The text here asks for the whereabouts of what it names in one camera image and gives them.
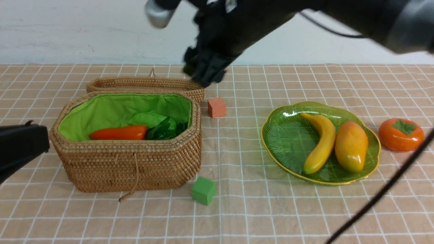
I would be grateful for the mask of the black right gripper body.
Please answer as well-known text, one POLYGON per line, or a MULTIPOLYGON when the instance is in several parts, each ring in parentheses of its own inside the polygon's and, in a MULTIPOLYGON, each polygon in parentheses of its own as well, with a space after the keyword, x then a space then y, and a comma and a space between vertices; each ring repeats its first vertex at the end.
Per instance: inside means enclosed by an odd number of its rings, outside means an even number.
POLYGON ((183 71, 203 88, 222 81, 226 68, 246 49, 290 20, 294 0, 219 0, 194 17, 196 46, 184 55, 183 71))

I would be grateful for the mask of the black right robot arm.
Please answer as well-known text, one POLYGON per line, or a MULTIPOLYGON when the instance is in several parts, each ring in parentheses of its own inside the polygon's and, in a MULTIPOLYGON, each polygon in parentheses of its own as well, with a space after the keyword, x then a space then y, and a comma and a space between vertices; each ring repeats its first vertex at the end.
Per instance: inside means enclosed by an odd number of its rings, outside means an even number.
POLYGON ((296 14, 320 11, 396 54, 433 54, 432 0, 191 0, 197 8, 196 46, 183 72, 203 88, 222 81, 247 48, 296 14))

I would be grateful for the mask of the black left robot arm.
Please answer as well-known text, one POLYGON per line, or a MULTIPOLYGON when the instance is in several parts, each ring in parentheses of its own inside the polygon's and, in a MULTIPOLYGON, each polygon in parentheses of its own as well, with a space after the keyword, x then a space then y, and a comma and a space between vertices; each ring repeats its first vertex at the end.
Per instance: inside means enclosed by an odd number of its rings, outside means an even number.
POLYGON ((0 183, 50 149, 46 126, 25 124, 0 127, 0 183))

